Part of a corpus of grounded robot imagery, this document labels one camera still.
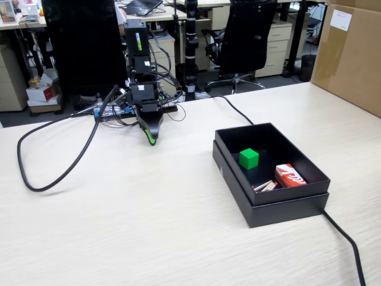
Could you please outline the black gripper body with motor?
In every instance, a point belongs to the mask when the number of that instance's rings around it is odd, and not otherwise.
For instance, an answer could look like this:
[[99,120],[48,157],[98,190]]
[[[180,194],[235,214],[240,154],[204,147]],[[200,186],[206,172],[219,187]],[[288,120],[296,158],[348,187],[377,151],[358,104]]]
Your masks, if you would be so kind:
[[159,96],[153,83],[130,86],[129,104],[134,106],[136,114],[156,113],[159,108]]

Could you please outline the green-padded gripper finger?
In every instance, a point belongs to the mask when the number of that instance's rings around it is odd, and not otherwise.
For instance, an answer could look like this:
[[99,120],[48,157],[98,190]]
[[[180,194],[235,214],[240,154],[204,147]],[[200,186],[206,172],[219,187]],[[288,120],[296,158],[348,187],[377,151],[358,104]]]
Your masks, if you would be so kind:
[[143,117],[139,118],[139,124],[140,128],[144,131],[149,143],[151,146],[155,145],[155,139],[152,137],[151,132],[150,132],[150,122]]

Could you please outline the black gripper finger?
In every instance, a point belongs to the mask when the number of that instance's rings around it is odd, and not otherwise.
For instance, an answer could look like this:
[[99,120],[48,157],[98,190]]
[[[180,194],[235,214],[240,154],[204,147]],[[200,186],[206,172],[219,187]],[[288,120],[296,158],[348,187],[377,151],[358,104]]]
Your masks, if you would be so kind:
[[159,137],[160,126],[163,122],[162,112],[152,112],[146,114],[146,120],[150,122],[150,132],[152,137],[157,141]]

